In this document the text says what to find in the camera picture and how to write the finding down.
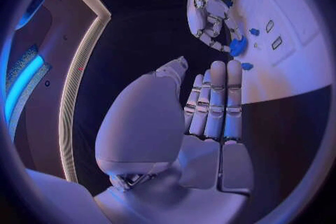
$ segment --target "humanoid robot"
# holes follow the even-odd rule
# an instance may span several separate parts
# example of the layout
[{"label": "humanoid robot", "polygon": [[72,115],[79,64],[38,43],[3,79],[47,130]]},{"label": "humanoid robot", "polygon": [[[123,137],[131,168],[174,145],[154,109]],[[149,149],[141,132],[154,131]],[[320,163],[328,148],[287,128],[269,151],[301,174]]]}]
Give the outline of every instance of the humanoid robot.
[{"label": "humanoid robot", "polygon": [[[236,56],[246,40],[221,0],[188,0],[189,27],[207,45]],[[212,38],[222,21],[236,39]],[[96,161],[112,186],[95,197],[116,223],[228,223],[253,189],[241,138],[241,63],[215,61],[194,80],[184,110],[180,57],[144,74],[115,99],[96,138]]]}]

